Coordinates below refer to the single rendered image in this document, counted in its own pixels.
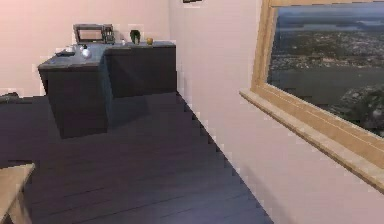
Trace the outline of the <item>dark kitchen counter cabinet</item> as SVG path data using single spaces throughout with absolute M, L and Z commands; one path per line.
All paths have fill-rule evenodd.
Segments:
M 88 44 L 38 66 L 62 138 L 105 133 L 146 112 L 147 95 L 177 91 L 176 45 Z

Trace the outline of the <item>grey microwave oven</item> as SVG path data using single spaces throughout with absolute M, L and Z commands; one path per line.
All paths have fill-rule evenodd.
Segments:
M 73 30 L 78 44 L 115 43 L 115 35 L 111 24 L 75 24 Z

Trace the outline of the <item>wooden framed window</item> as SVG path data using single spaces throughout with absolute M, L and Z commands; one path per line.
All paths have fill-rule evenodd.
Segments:
M 261 0 L 240 94 L 384 195 L 384 0 Z

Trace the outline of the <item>dark low object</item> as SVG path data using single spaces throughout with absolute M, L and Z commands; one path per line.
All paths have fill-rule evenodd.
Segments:
M 0 104 L 17 103 L 21 100 L 17 92 L 6 93 L 0 96 Z

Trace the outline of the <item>light wooden table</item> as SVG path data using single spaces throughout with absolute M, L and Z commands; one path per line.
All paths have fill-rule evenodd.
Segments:
M 0 224 L 7 217 L 13 224 L 32 224 L 22 190 L 34 168 L 31 163 L 0 169 Z

